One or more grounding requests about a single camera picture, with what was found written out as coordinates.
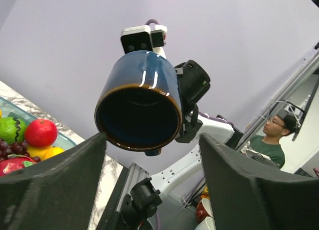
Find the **dark blue mug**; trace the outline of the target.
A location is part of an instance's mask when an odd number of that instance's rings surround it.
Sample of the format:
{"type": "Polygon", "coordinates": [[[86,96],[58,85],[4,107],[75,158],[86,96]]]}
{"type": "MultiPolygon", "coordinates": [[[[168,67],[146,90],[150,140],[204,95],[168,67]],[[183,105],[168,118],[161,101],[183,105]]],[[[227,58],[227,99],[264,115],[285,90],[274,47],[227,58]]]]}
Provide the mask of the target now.
{"type": "Polygon", "coordinates": [[[95,108],[98,131],[136,152],[161,149],[182,126],[175,69],[151,51],[134,51],[113,66],[95,108]]]}

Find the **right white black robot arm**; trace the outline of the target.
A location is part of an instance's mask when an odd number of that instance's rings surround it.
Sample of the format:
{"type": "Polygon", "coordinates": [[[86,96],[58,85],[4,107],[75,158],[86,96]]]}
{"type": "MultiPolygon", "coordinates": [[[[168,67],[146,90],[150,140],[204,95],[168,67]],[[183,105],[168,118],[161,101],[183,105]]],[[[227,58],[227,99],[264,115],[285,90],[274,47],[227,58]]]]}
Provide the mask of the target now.
{"type": "MultiPolygon", "coordinates": [[[[183,126],[176,138],[179,143],[198,140],[202,133],[235,148],[243,133],[222,116],[210,117],[201,114],[197,102],[208,91],[210,79],[204,70],[193,60],[176,66],[179,78],[183,126]]],[[[177,186],[202,168],[200,149],[196,146],[183,158],[167,169],[149,175],[147,171],[132,164],[127,169],[127,177],[117,206],[115,230],[150,230],[148,218],[157,214],[158,206],[177,186]]]]}

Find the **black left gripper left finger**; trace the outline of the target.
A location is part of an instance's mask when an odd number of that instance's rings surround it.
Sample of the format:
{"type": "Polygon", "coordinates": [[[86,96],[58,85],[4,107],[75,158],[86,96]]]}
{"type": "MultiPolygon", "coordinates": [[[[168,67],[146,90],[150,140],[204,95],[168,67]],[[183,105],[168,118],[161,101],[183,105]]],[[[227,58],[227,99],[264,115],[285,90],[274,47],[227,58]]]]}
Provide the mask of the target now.
{"type": "Polygon", "coordinates": [[[0,179],[2,230],[86,230],[107,137],[79,145],[0,179]]]}

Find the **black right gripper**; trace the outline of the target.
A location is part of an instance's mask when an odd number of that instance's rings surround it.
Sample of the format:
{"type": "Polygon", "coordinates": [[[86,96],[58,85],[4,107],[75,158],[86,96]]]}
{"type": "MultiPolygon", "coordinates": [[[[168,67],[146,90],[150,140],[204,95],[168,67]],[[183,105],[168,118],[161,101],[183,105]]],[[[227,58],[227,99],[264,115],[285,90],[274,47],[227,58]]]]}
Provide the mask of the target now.
{"type": "Polygon", "coordinates": [[[195,61],[188,60],[175,66],[182,110],[182,126],[175,138],[179,143],[192,142],[203,122],[199,120],[197,102],[210,88],[210,77],[195,61]]]}

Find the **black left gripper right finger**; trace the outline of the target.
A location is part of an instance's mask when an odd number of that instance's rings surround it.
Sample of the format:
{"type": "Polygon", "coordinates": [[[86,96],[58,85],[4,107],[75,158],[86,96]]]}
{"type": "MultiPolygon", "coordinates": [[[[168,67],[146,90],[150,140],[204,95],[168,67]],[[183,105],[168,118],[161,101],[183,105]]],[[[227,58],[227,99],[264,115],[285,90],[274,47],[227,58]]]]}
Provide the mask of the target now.
{"type": "Polygon", "coordinates": [[[218,230],[318,229],[318,179],[262,164],[207,134],[199,146],[218,230]]]}

